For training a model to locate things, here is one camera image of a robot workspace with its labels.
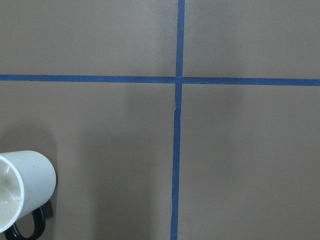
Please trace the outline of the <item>white mug black handle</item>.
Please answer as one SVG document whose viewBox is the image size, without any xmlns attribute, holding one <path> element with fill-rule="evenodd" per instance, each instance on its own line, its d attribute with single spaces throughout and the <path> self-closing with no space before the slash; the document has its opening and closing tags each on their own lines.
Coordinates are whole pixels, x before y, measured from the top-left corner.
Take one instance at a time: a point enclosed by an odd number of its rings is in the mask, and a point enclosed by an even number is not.
<svg viewBox="0 0 320 240">
<path fill-rule="evenodd" d="M 32 214 L 30 240 L 39 239 L 46 227 L 43 205 L 52 197 L 57 176 L 50 160 L 32 150 L 0 155 L 0 231 L 8 240 L 23 240 L 17 220 Z"/>
</svg>

